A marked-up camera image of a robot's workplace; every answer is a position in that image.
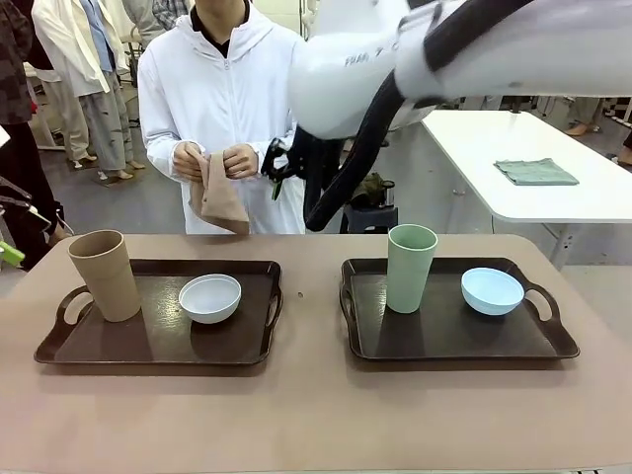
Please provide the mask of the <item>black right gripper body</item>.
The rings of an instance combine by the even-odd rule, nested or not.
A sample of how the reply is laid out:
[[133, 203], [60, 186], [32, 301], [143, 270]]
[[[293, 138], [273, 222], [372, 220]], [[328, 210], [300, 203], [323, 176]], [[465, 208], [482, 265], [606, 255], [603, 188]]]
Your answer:
[[310, 198], [319, 198], [329, 179], [330, 141], [317, 138], [302, 127], [296, 129], [293, 146], [300, 158], [299, 176], [305, 181]]

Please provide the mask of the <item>person's left hand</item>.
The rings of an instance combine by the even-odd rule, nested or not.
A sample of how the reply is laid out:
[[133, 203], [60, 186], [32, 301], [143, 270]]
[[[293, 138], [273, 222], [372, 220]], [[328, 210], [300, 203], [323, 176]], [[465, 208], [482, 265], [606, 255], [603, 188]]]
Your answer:
[[223, 151], [226, 176], [232, 180], [251, 178], [259, 172], [259, 157], [249, 144], [237, 144]]

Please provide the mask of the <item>person's right hand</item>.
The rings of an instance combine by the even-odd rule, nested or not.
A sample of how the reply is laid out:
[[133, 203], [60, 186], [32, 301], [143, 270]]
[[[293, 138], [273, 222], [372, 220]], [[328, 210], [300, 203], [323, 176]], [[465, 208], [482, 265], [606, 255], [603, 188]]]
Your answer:
[[179, 181], [201, 183], [203, 172], [200, 164], [203, 161], [204, 156], [199, 146], [190, 141], [183, 141], [176, 145], [173, 152], [173, 173]]

